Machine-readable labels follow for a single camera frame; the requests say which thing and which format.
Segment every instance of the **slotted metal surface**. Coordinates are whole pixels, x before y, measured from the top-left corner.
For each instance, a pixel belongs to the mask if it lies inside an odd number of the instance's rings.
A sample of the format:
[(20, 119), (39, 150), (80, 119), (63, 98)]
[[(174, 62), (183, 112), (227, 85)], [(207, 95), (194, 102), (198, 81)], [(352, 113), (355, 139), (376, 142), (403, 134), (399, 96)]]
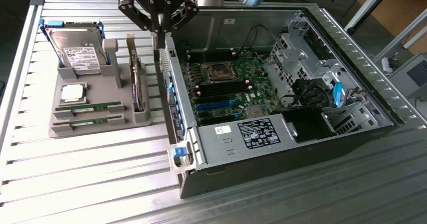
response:
[[(267, 6), (311, 10), (407, 121), (404, 128), (339, 159), (182, 200), (166, 155), (170, 142), (150, 34), (121, 15), (116, 1), (48, 0), (33, 8), (35, 21), (21, 41), (27, 51), (15, 63), (16, 85), (8, 90), (11, 104), (0, 112), (9, 116), (3, 120), (0, 156), (3, 224), (426, 222), (424, 120), (324, 10), (314, 4)], [(137, 53), (150, 67), (155, 125), (48, 138), (57, 57), (37, 29), (40, 17), (103, 21), (107, 38), (119, 39), (121, 64), (128, 63), (125, 36), (136, 35)]]

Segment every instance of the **hard drive label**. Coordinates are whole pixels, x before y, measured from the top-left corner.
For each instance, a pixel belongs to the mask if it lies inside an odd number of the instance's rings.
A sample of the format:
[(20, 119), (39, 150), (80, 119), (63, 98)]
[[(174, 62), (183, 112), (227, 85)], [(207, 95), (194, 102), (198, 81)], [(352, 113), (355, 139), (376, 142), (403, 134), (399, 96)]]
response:
[(75, 71), (100, 69), (95, 47), (64, 48), (64, 51)]
[(280, 143), (280, 138), (270, 118), (239, 123), (239, 129), (248, 149)]

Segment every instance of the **floor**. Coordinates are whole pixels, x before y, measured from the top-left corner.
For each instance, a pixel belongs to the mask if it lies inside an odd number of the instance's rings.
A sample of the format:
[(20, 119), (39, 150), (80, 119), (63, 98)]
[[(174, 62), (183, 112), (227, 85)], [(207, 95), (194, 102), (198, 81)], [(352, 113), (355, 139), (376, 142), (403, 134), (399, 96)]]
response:
[[(267, 2), (284, 3), (318, 3), (326, 8), (336, 20), (342, 20), (343, 26), (350, 21), (355, 12), (360, 8), (356, 3), (343, 18), (344, 12), (352, 5), (354, 0), (266, 0)], [(20, 35), (27, 16), (29, 0), (0, 0), (0, 81), (8, 81), (11, 68), (15, 59), (15, 52), (19, 45)], [(370, 17), (360, 29), (354, 35), (354, 39), (364, 49), (370, 57), (374, 57), (387, 44), (392, 41), (394, 36), (383, 28), (380, 23)], [(412, 57), (408, 51), (402, 51), (398, 59), (402, 63)]]

